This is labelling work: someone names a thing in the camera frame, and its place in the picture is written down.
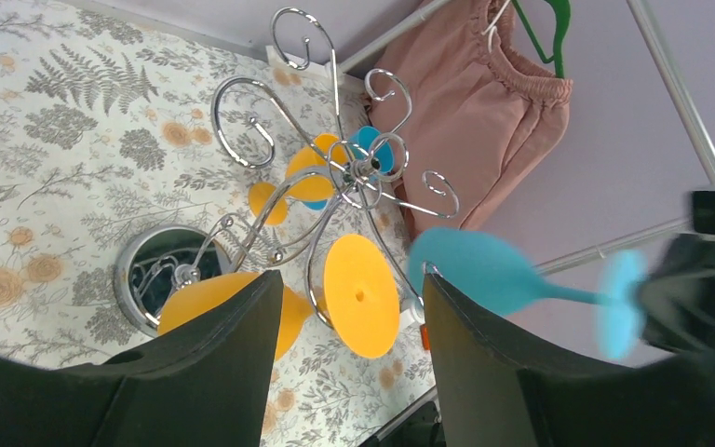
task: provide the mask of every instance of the round metal base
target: round metal base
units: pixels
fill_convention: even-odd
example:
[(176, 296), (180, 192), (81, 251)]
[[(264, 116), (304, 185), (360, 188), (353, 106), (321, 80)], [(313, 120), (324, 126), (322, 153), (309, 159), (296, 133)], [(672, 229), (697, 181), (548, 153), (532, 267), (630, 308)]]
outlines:
[[(119, 253), (114, 271), (116, 301), (130, 323), (157, 337), (157, 325), (166, 300), (176, 289), (182, 271), (190, 270), (207, 234), (186, 225), (161, 225), (133, 238)], [(212, 241), (198, 263), (198, 280), (217, 277), (231, 261)]]

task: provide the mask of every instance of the metal clothes rack pole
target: metal clothes rack pole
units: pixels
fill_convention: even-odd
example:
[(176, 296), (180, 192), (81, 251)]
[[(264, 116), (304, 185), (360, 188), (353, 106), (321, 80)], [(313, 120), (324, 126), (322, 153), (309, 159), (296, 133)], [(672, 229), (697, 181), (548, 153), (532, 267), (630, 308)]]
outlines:
[(400, 21), (398, 25), (394, 26), (390, 30), (386, 31), (381, 36), (374, 39), (373, 42), (363, 47), (360, 51), (350, 56), (348, 59), (338, 64), (338, 70), (340, 73), (346, 73), (359, 63), (365, 61), (371, 55), (377, 51), (387, 47), (388, 44), (396, 40), (400, 35), (407, 33), (412, 28), (425, 22), (432, 14), (435, 13), (441, 7), (444, 7), (451, 0), (434, 0), (430, 4), (416, 9), (412, 14), (407, 16), (404, 20)]
[[(654, 13), (647, 0), (627, 0), (627, 4), (631, 10), (632, 17), (640, 28), (640, 33), (645, 40), (645, 45), (651, 52), (656, 68), (662, 76), (665, 87), (668, 89), (670, 98), (686, 129), (686, 133), (695, 149), (697, 158), (700, 160), (700, 164), (706, 172), (708, 180), (711, 184), (715, 184), (714, 144), (711, 142), (708, 131), (703, 125), (703, 120), (700, 119), (700, 114), (695, 108), (695, 103), (692, 101), (692, 97), (687, 91), (683, 79), (681, 79), (681, 72), (671, 56), (669, 46), (665, 41), (665, 37), (662, 35)], [(539, 264), (537, 267), (542, 273), (551, 275), (577, 267), (578, 265), (597, 261), (612, 251), (637, 247), (655, 238), (684, 230), (687, 228), (688, 223), (689, 221), (687, 219), (676, 219), (665, 222), (630, 235), (618, 237), (596, 247), (590, 247), (561, 256), (560, 258)], [(437, 387), (433, 386), (399, 416), (414, 413), (421, 405), (427, 401), (434, 400), (436, 397)], [(394, 418), (377, 433), (388, 434), (402, 421), (401, 417)]]

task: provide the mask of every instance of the clothing hanger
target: clothing hanger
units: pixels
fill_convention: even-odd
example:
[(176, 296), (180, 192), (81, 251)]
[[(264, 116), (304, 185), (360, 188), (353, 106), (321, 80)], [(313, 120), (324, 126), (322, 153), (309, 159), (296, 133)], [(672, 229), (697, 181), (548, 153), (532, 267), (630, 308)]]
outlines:
[(555, 11), (555, 37), (552, 42), (552, 56), (547, 56), (544, 53), (544, 49), (541, 47), (541, 44), (538, 42), (538, 38), (535, 36), (533, 27), (531, 27), (531, 24), (528, 22), (524, 11), (522, 11), (522, 8), (519, 6), (519, 0), (506, 0), (500, 7), (500, 10), (497, 12), (497, 14), (495, 14), (494, 19), (492, 19), (492, 22), (481, 34), (489, 34), (488, 45), (489, 50), (492, 51), (492, 34), (497, 33), (497, 22), (500, 20), (500, 17), (503, 15), (503, 13), (506, 12), (508, 4), (513, 3), (514, 8), (519, 14), (519, 19), (522, 21), (522, 26), (525, 27), (525, 31), (531, 38), (533, 46), (535, 47), (535, 51), (536, 53), (538, 53), (538, 57), (541, 59), (541, 62), (554, 62), (555, 76), (562, 79), (563, 77), (565, 77), (565, 73), (563, 71), (563, 40), (566, 37), (566, 33), (569, 31), (569, 23), (572, 19), (572, 6), (569, 3), (569, 0), (545, 1), (549, 3), (549, 5), (552, 7), (552, 10)]

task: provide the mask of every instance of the green hanger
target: green hanger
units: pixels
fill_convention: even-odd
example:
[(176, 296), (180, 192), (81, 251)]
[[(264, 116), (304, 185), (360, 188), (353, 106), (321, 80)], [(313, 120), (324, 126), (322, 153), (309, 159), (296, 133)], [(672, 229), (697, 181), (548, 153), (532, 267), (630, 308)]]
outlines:
[(563, 39), (565, 39), (566, 33), (569, 31), (569, 22), (572, 19), (572, 6), (569, 4), (569, 0), (544, 0), (549, 3), (552, 10), (555, 11), (555, 38), (552, 42), (552, 56), (544, 54), (544, 50), (541, 48), (541, 44), (538, 43), (533, 28), (525, 17), (525, 13), (522, 12), (522, 8), (519, 6), (519, 0), (511, 1), (514, 3), (514, 8), (519, 14), (522, 26), (525, 27), (525, 31), (528, 32), (528, 35), (533, 41), (533, 46), (538, 53), (538, 57), (541, 58), (541, 62), (555, 62), (555, 76), (560, 79), (565, 77), (563, 73)]

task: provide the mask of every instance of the purple wall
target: purple wall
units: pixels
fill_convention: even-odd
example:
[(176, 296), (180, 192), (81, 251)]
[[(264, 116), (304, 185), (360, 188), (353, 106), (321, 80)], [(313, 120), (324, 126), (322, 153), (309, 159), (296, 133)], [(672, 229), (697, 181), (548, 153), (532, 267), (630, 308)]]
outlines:
[[(715, 3), (649, 1), (715, 144)], [(538, 35), (552, 35), (549, 6), (521, 3)], [(679, 217), (685, 193), (708, 182), (626, 2), (573, 0), (572, 11), (565, 45), (566, 74), (574, 79), (569, 129), (485, 225), (537, 264)], [(515, 37), (534, 57), (521, 26)], [(647, 247), (649, 259), (661, 247)], [(600, 269), (594, 263), (553, 279), (595, 290)], [(589, 305), (543, 302), (512, 319), (559, 345), (598, 354)], [(626, 363), (658, 355), (642, 346)]]

